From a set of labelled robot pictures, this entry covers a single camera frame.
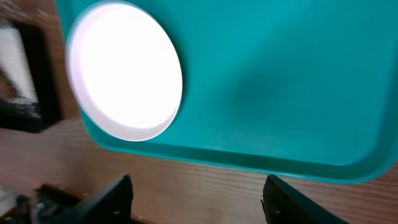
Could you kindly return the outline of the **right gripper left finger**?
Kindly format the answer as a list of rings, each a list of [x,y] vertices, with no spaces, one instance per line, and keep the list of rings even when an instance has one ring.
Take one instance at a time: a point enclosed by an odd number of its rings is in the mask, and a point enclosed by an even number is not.
[[[131,177],[129,174],[123,174],[97,193],[48,222],[50,224],[131,223],[133,198]]]

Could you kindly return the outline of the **white rice pile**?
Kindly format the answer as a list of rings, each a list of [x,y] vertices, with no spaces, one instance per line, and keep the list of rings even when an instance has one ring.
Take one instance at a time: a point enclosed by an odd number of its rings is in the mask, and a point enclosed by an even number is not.
[[[11,89],[5,99],[8,114],[40,118],[40,107],[20,32],[1,26],[1,78]]]

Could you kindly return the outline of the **large white plate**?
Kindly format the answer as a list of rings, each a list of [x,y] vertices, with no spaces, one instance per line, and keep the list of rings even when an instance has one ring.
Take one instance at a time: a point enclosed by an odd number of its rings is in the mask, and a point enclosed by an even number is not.
[[[73,25],[65,59],[78,104],[107,134],[146,141],[176,117],[180,60],[166,31],[143,9],[124,1],[90,6]]]

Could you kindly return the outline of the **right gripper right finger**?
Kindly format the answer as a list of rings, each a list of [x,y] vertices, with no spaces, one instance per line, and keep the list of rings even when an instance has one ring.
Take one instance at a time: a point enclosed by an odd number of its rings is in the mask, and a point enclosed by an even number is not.
[[[267,224],[347,224],[276,175],[267,176],[261,204]]]

